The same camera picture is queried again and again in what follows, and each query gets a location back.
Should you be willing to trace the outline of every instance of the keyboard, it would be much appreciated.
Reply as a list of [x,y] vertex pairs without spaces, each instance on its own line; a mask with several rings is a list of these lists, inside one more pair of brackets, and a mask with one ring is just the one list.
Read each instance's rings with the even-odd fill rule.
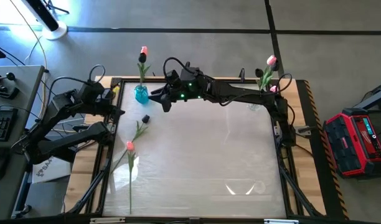
[[16,108],[0,108],[0,141],[8,141],[16,114]]

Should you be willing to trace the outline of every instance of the transparent plastic sheet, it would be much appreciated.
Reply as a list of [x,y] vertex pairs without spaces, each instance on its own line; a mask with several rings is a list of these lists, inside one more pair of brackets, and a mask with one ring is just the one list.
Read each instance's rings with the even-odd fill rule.
[[[133,138],[136,121],[148,114],[135,140],[132,215],[285,217],[270,115],[263,106],[203,100],[178,101],[165,113],[141,105],[137,83],[126,83],[113,166]],[[163,83],[146,83],[153,91]],[[257,84],[234,85],[257,88]],[[129,215],[129,168],[124,156],[109,178],[104,216]]]

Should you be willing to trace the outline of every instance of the pink tulip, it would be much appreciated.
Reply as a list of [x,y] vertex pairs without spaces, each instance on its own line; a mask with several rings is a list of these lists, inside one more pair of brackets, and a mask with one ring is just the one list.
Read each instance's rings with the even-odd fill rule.
[[267,65],[274,66],[276,63],[276,57],[274,55],[271,55],[268,60],[266,61]]
[[276,87],[276,86],[272,86],[272,87],[270,88],[270,90],[271,90],[272,92],[276,93],[276,91],[278,91],[278,87]]
[[148,55],[148,47],[147,46],[143,46],[142,49],[141,49],[141,53],[144,53],[144,54]]
[[135,150],[135,147],[134,147],[133,142],[131,142],[131,141],[128,141],[128,142],[127,142],[127,150],[128,150],[129,152],[133,152],[133,151]]

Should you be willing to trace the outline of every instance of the blue vase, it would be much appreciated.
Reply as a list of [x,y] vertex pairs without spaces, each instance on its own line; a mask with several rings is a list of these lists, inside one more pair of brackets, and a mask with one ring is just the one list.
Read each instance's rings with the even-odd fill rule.
[[146,86],[137,85],[135,87],[135,99],[141,104],[146,104],[149,101],[148,88]]

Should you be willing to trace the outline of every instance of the red power station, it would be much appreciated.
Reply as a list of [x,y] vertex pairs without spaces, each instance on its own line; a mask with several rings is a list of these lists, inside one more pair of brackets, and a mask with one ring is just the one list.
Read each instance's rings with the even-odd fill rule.
[[325,121],[324,130],[339,175],[381,175],[381,143],[367,110],[344,109]]

